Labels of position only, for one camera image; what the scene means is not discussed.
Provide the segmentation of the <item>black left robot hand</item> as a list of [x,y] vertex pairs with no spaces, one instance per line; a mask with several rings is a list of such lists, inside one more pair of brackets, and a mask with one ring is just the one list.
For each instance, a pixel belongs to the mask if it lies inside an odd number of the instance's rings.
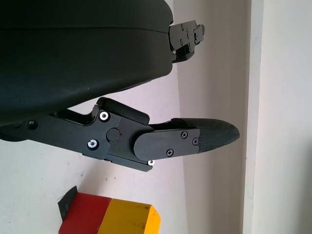
[[3,0],[0,137],[32,140],[147,172],[240,137],[218,119],[147,114],[107,98],[168,75],[204,39],[202,24],[174,24],[163,0]]

